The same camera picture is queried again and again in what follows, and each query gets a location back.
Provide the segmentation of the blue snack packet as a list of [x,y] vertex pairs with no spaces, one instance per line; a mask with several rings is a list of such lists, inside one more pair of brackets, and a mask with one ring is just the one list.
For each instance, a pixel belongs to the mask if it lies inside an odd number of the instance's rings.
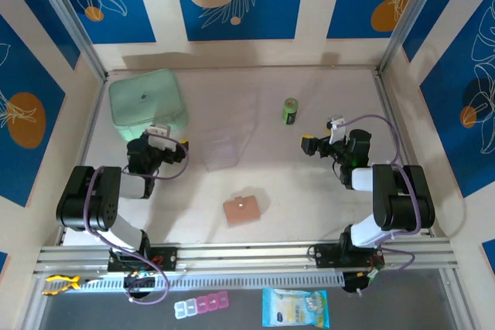
[[265,288],[262,293],[264,327],[303,326],[330,329],[326,291]]

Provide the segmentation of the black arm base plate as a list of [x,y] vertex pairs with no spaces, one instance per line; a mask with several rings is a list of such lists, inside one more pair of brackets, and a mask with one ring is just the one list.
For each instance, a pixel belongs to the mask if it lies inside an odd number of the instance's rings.
[[373,268],[385,265],[381,250],[344,247],[339,243],[319,243],[314,246],[318,268]]
[[[173,272],[176,270],[177,252],[176,247],[150,247],[144,252],[144,255],[161,270]],[[155,268],[150,264],[144,263],[128,253],[109,250],[109,254],[108,272],[155,271]]]

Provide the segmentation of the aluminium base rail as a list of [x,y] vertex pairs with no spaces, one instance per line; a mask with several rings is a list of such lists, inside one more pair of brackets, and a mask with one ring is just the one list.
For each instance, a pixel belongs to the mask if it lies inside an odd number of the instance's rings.
[[[184,274],[247,274],[315,272],[307,255],[309,242],[179,244],[176,270]],[[397,238],[382,244],[385,267],[398,269],[415,255],[410,269],[456,269],[459,265],[448,239]],[[93,246],[43,247],[34,274],[107,270],[108,248]]]

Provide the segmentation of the pink white pill organizer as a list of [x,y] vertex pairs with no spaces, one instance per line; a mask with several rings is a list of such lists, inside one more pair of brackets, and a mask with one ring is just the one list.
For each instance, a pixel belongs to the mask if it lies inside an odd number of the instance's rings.
[[207,312],[228,308],[230,305],[229,295],[226,291],[201,295],[197,298],[177,301],[173,305],[175,319],[181,320]]

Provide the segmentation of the pink leather card holder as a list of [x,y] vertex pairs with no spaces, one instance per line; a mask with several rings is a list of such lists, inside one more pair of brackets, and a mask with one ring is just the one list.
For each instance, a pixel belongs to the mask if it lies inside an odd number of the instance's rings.
[[249,223],[261,218],[261,211],[255,196],[238,196],[227,200],[223,208],[229,226]]

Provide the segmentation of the black under-rail bracket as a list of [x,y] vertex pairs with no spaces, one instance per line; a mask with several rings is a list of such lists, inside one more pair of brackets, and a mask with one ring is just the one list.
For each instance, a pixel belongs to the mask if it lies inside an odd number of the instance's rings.
[[373,269],[372,271],[355,271],[344,272],[344,287],[345,292],[350,294],[362,295],[370,286],[380,273],[379,270]]
[[123,287],[126,292],[133,298],[142,298],[146,296],[141,292],[142,289],[151,289],[155,287],[155,278],[145,271],[134,271],[124,278]]

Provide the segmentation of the mint green zip case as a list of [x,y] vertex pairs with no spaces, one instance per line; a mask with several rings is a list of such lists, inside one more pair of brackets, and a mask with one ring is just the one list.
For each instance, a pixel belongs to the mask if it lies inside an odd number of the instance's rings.
[[152,125],[178,131],[189,123],[179,81],[171,70],[117,80],[108,94],[113,125],[125,141],[139,138]]

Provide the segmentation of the aluminium frame post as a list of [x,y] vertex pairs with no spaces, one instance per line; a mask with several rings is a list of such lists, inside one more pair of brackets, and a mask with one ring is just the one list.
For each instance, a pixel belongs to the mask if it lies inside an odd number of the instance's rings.
[[377,75],[382,77],[384,71],[389,67],[396,52],[401,48],[406,37],[410,33],[427,0],[409,0],[402,16],[398,20],[395,30],[387,44],[383,56],[377,65]]
[[72,40],[76,43],[77,48],[92,69],[94,75],[99,81],[105,83],[108,73],[96,53],[93,43],[70,3],[70,0],[49,0],[49,3],[52,5]]

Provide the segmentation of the green battery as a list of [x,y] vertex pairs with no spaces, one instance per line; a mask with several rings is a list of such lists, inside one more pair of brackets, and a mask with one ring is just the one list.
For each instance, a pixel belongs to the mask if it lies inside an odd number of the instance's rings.
[[299,102],[293,98],[287,98],[284,102],[282,112],[282,122],[285,125],[293,125],[295,123],[297,111],[299,109]]

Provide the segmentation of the aluminium side rail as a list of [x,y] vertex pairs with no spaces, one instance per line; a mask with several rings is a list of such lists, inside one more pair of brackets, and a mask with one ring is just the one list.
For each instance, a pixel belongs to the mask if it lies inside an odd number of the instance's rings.
[[373,213],[380,229],[394,235],[415,235],[435,222],[435,207],[420,165],[409,165],[403,152],[401,129],[394,105],[382,77],[374,75],[375,85],[384,108],[383,121],[394,143],[392,159],[373,167]]

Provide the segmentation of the yellow black pliers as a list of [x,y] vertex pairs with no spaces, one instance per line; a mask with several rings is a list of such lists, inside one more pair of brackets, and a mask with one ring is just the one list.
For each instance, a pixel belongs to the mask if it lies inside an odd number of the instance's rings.
[[50,275],[45,279],[49,287],[43,290],[44,296],[56,296],[65,291],[79,291],[89,284],[101,281],[101,277],[82,277],[79,275],[68,276],[64,274]]

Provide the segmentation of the clear plastic box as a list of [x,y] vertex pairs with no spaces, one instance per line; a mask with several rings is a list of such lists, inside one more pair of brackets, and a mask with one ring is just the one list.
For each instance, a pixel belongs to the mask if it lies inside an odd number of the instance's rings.
[[236,166],[238,163],[236,141],[231,136],[205,140],[203,142],[203,159],[208,172]]

